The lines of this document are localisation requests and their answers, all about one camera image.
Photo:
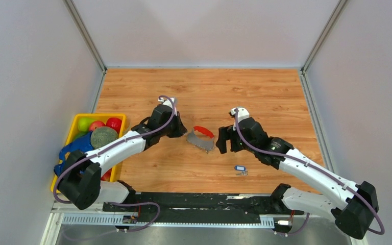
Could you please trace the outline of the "blue tag key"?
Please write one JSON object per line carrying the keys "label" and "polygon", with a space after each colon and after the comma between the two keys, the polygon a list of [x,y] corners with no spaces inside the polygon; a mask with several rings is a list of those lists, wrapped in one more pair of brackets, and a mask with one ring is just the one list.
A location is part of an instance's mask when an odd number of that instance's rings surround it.
{"label": "blue tag key", "polygon": [[245,166],[236,165],[236,166],[234,166],[234,169],[236,170],[237,176],[247,176],[248,175],[248,171]]}

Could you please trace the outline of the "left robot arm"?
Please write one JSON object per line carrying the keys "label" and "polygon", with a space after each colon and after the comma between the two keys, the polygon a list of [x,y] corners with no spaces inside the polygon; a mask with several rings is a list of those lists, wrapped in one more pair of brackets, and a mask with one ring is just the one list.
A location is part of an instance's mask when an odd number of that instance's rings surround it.
{"label": "left robot arm", "polygon": [[54,185],[58,202],[84,210],[96,203],[116,203],[122,211],[135,207],[136,198],[126,185],[107,182],[101,177],[127,158],[156,145],[164,136],[178,138],[187,132],[173,101],[154,108],[150,117],[134,126],[123,137],[96,150],[69,154],[63,172]]}

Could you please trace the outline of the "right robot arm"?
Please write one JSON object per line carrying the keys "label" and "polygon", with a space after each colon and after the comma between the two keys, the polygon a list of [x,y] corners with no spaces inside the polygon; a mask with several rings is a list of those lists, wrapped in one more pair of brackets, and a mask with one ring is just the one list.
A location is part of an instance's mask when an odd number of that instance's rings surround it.
{"label": "right robot arm", "polygon": [[330,172],[286,140],[268,136],[252,117],[220,127],[218,133],[216,146],[221,154],[226,153],[226,142],[230,141],[231,152],[249,151],[262,164],[289,173],[318,191],[305,193],[288,184],[279,184],[271,199],[277,213],[290,209],[316,214],[355,239],[363,239],[367,232],[385,234],[378,215],[377,192],[371,183],[358,184]]}

